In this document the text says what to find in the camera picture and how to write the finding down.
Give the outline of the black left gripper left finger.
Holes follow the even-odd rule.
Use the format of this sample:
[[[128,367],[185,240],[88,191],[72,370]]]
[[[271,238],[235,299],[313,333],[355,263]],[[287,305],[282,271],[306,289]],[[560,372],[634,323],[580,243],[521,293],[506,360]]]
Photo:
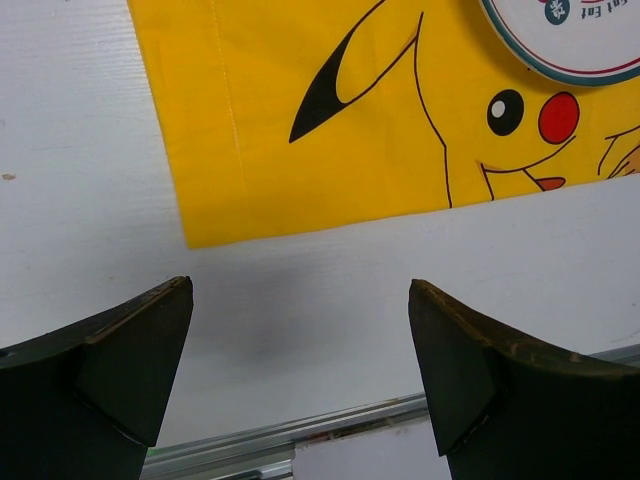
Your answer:
[[[2,348],[2,478],[139,478],[192,311],[192,281],[179,276]]]

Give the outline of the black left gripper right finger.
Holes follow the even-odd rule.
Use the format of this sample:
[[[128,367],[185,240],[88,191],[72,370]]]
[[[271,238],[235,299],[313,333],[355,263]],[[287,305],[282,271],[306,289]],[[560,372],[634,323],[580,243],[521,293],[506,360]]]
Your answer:
[[[635,479],[639,349],[584,355],[424,280],[408,314],[438,453],[455,479]]]

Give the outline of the yellow Pikachu cloth placemat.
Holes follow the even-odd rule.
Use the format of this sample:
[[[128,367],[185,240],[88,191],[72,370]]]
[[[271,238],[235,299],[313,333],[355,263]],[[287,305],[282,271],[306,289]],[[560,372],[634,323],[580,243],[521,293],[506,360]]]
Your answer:
[[[188,246],[636,174],[639,76],[549,79],[480,2],[131,2]]]

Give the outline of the white plate with red characters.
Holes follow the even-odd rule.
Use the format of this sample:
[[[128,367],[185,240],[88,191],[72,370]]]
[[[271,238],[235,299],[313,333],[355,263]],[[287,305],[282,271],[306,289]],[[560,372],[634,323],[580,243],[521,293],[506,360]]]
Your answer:
[[[639,2],[480,2],[492,27],[526,65],[573,86],[602,87],[639,76]]]

